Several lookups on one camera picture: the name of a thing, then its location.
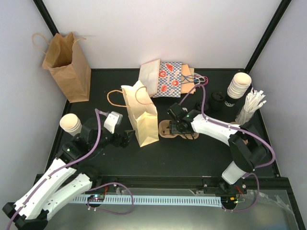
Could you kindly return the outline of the single brown cup carrier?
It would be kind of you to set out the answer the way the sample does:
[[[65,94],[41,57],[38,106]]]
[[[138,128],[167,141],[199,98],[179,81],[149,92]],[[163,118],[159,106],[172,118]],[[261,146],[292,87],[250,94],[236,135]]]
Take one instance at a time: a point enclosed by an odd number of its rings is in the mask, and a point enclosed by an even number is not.
[[[195,140],[199,137],[198,133],[193,134],[172,134],[170,132],[170,122],[171,120],[163,120],[159,123],[158,132],[162,138],[176,138],[182,137],[183,139]]]

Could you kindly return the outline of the cream paper bag with handles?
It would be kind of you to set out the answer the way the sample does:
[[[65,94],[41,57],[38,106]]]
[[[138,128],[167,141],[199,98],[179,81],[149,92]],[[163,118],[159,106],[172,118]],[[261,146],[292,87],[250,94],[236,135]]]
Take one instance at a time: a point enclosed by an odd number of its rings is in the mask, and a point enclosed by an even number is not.
[[[111,102],[109,96],[114,92],[123,95],[124,105]],[[147,87],[140,80],[133,86],[122,85],[121,90],[109,91],[106,98],[111,105],[127,109],[130,123],[140,147],[159,140],[158,112],[147,92]]]

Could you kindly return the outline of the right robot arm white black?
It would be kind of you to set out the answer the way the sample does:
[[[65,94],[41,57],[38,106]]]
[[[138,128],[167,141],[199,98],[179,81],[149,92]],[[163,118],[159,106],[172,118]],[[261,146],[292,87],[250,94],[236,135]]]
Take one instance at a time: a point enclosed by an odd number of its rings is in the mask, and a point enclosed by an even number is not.
[[[203,134],[212,137],[230,148],[232,161],[222,172],[218,181],[219,190],[230,193],[236,182],[254,172],[270,152],[270,145],[259,137],[257,130],[250,123],[236,125],[211,118],[198,110],[187,112],[178,103],[167,111],[171,116],[170,134],[184,137]]]

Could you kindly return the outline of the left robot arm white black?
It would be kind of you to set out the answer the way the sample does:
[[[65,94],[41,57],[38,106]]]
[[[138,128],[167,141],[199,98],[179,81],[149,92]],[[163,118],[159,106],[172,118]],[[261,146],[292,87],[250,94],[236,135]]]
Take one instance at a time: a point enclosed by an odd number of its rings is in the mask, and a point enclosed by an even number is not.
[[[135,132],[115,133],[122,116],[116,113],[105,116],[105,121],[89,119],[85,124],[75,114],[60,120],[60,127],[72,139],[62,146],[47,171],[22,198],[4,205],[2,210],[10,218],[7,229],[15,224],[19,230],[43,230],[54,214],[76,196],[112,185],[103,183],[101,173],[84,165],[83,160],[107,145],[126,147]]]

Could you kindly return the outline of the brown flat paper bag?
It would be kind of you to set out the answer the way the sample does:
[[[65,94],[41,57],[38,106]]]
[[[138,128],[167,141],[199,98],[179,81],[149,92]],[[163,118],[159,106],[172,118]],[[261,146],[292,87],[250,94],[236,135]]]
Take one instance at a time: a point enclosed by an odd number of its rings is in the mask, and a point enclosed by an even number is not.
[[[181,67],[181,94],[188,93],[193,87],[194,77],[191,76],[191,72],[188,64],[182,64]]]

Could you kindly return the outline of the blue checkered paper bag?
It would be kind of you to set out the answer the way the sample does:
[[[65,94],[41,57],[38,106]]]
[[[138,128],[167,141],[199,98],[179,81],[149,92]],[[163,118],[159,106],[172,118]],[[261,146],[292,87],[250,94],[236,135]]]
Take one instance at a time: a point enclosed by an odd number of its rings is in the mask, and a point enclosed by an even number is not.
[[[161,62],[157,92],[152,96],[152,98],[179,98],[181,95],[181,72],[181,62]]]

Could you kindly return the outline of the tall black lid stack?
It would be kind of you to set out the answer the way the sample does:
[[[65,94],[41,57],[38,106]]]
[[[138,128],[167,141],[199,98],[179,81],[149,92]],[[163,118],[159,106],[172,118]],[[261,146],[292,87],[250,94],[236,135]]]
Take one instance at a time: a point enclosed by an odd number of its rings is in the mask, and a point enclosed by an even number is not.
[[[225,102],[225,95],[221,92],[212,92],[209,98],[209,106],[213,111],[220,111]]]

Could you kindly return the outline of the left stack of paper cups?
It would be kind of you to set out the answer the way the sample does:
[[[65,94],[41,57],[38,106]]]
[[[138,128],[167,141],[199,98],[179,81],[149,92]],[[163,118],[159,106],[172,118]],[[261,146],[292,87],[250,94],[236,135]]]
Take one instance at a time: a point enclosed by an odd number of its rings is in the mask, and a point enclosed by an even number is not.
[[[72,136],[80,134],[82,129],[80,119],[77,115],[72,113],[64,115],[61,118],[59,125],[65,132],[69,133]]]

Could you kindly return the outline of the white flat paper bag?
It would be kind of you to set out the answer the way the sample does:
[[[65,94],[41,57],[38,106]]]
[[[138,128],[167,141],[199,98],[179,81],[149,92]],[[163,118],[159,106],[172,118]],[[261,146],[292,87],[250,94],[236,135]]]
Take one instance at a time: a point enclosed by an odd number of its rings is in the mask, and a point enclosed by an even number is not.
[[[157,93],[160,59],[144,63],[140,67],[138,80],[147,87],[149,96]]]

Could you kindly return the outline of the stack of white paper cups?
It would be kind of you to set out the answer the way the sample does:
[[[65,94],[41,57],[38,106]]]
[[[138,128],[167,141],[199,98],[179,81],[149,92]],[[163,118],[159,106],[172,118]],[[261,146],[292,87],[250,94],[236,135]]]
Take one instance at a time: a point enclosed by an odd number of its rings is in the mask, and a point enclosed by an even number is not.
[[[252,79],[248,74],[243,72],[236,73],[227,88],[225,105],[233,107],[238,99],[245,94],[251,82]]]

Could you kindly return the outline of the glass of wrapped stirrers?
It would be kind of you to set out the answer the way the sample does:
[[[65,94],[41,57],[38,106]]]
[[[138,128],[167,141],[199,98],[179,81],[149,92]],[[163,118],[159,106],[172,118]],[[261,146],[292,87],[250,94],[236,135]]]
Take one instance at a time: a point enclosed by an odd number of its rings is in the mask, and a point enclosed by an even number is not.
[[[240,125],[245,124],[253,117],[255,112],[266,103],[266,100],[264,100],[265,95],[263,93],[264,91],[262,90],[257,91],[253,88],[251,89],[245,98],[243,107],[235,119],[236,123]]]

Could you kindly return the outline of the standing brown paper bag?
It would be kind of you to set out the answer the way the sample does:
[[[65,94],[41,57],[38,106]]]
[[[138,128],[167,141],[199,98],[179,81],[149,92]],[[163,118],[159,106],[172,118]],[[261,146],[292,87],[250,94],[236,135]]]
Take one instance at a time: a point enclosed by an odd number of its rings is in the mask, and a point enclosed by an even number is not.
[[[36,36],[45,39],[47,51],[35,43]],[[72,32],[66,36],[57,33],[51,41],[40,33],[32,35],[33,45],[45,54],[42,68],[50,72],[70,103],[86,102],[90,97],[91,68],[79,45],[83,39]]]

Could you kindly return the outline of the black left frame post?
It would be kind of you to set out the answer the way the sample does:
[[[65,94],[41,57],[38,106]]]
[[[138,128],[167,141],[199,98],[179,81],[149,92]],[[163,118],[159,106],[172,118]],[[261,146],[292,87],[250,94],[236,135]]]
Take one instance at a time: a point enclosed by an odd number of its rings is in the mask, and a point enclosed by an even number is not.
[[[51,34],[55,36],[59,33],[47,7],[45,6],[43,0],[33,0],[36,8],[38,9],[39,13],[41,14],[44,22],[46,23],[48,29],[50,30]]]

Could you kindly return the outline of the black frame post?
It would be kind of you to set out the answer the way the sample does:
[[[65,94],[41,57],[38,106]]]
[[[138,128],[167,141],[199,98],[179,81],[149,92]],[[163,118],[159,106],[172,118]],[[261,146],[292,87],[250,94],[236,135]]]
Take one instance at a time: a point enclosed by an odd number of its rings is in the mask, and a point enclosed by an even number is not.
[[[59,33],[47,7],[45,6],[43,0],[33,0],[36,8],[38,9],[39,13],[41,14],[44,22],[46,23],[48,29],[50,30],[51,34],[55,36]]]
[[[282,0],[276,9],[272,19],[270,20],[264,34],[262,35],[259,43],[257,44],[250,60],[248,61],[244,72],[250,73],[254,65],[256,64],[258,58],[260,57],[262,51],[264,50],[267,42],[269,41],[271,35],[273,34],[274,30],[276,29],[277,25],[279,24],[280,20],[282,19],[284,13],[286,12],[287,8],[289,7],[291,0]]]

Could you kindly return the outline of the black right frame post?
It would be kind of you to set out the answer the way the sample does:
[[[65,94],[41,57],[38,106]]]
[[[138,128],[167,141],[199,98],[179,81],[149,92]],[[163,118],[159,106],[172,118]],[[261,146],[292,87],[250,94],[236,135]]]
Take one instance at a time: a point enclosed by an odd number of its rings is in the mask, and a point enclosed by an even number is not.
[[[291,0],[282,0],[276,9],[272,19],[270,20],[264,34],[262,35],[259,43],[257,44],[250,60],[248,61],[244,72],[250,73],[254,65],[256,64],[258,58],[260,57],[262,51],[264,50],[267,42],[269,41],[271,35],[273,34],[274,30],[276,29],[277,25],[279,24],[280,20],[282,19],[284,13],[286,12],[287,8],[289,7]]]

